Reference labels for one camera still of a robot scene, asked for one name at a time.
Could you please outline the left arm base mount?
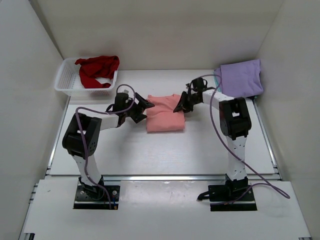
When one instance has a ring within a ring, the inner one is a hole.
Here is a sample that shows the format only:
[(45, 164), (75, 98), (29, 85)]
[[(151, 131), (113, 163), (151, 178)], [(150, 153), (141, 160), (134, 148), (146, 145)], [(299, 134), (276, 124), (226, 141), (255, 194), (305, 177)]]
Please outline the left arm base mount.
[(120, 185), (105, 185), (103, 179), (100, 179), (99, 185), (107, 190), (106, 192), (100, 187), (86, 185), (78, 178), (78, 184), (75, 192), (73, 209), (75, 210), (118, 210), (120, 200)]

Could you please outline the pink t shirt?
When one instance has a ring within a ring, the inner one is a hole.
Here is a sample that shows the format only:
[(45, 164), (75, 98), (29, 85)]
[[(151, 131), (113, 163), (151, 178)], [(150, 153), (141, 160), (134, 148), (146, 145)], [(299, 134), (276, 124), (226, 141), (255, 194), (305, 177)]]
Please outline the pink t shirt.
[(174, 112), (181, 96), (148, 95), (147, 100), (154, 107), (146, 110), (146, 131), (148, 133), (183, 132), (185, 130), (185, 116), (182, 111)]

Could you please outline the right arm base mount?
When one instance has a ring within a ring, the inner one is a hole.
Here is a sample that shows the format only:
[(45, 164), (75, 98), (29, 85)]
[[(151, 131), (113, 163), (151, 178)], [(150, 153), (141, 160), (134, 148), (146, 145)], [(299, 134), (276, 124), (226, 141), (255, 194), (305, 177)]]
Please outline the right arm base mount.
[(208, 190), (200, 193), (198, 202), (208, 200), (212, 212), (253, 212), (257, 204), (247, 177), (231, 180), (225, 177), (224, 184), (208, 186)]

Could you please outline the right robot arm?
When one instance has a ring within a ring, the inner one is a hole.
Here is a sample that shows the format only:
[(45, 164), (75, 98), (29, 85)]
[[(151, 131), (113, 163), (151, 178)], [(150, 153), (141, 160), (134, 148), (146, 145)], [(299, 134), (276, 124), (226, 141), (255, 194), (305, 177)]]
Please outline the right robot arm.
[(220, 130), (215, 125), (213, 116), (210, 117), (216, 134), (222, 133), (226, 138), (226, 142), (222, 143), (228, 151), (225, 191), (229, 195), (245, 191), (248, 186), (245, 147), (249, 130), (252, 128), (246, 100), (218, 92), (216, 87), (208, 87), (207, 80), (198, 77), (186, 84), (186, 91), (182, 92), (173, 111), (189, 113), (197, 104), (207, 104), (210, 113), (213, 108), (219, 113)]

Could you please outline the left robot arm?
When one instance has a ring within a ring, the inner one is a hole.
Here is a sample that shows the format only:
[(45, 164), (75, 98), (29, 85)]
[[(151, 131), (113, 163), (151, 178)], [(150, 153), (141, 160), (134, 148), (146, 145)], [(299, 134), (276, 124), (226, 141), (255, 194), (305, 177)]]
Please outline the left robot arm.
[(136, 124), (145, 120), (145, 110), (155, 105), (138, 93), (133, 98), (127, 92), (117, 93), (114, 103), (106, 111), (78, 107), (62, 139), (62, 147), (75, 160), (80, 172), (79, 182), (83, 191), (95, 201), (111, 200), (102, 174), (95, 160), (100, 132), (119, 128), (126, 118)]

